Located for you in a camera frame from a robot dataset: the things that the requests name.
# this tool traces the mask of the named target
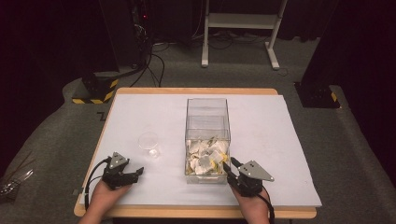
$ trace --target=yellow and black hazard tape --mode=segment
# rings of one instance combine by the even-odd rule
[[[78,105],[83,104],[106,104],[110,101],[111,97],[114,94],[114,90],[116,89],[117,83],[119,82],[118,79],[112,80],[111,83],[102,93],[100,97],[73,97],[73,103]]]

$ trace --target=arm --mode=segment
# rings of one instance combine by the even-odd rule
[[[111,190],[103,180],[100,180],[93,191],[90,207],[78,224],[100,223],[105,213],[113,207],[122,195],[128,192],[131,186],[127,185]]]
[[[269,224],[268,207],[259,197],[242,197],[236,189],[231,187],[233,195],[239,202],[242,216],[249,224]],[[269,201],[268,194],[263,190],[260,195]]]

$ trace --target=white paper sheet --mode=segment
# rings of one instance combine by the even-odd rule
[[[93,166],[117,151],[130,159],[124,173],[145,167],[119,204],[237,205],[228,185],[186,182],[184,135],[189,98],[227,99],[231,156],[242,163],[254,160],[275,178],[275,182],[263,181],[273,206],[321,206],[283,96],[230,94],[118,94]],[[159,136],[161,155],[156,160],[149,160],[137,144],[139,135],[148,131]],[[94,176],[104,168],[99,167]]]

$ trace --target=transparent box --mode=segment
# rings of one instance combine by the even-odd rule
[[[231,143],[227,99],[189,99],[185,141],[187,183],[226,184],[222,163],[230,165]]]

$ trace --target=gray carpet floor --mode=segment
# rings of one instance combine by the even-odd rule
[[[226,45],[210,43],[217,48]],[[164,44],[155,46],[154,52],[165,62],[163,87],[274,88],[284,96],[323,203],[315,218],[293,223],[396,223],[395,188],[362,135],[342,89],[331,86],[342,108],[304,108],[300,103],[293,82],[301,80],[317,43],[277,40],[278,71],[271,68],[263,43],[257,40],[234,43],[227,49],[211,48],[207,68],[201,67],[200,47],[172,44],[167,48]],[[155,57],[149,67],[157,77],[161,74],[162,64]],[[117,88],[129,87],[138,76],[121,78]],[[29,169],[34,174],[21,184],[14,203],[0,204],[1,224],[78,222],[73,212],[76,189],[82,186],[105,124],[98,112],[106,116],[111,105],[73,104],[71,97],[79,82],[64,87],[64,105],[37,127],[8,167],[11,172],[27,158],[25,162],[33,162],[17,175]],[[135,86],[154,86],[149,71]],[[180,221],[161,223],[189,223]]]

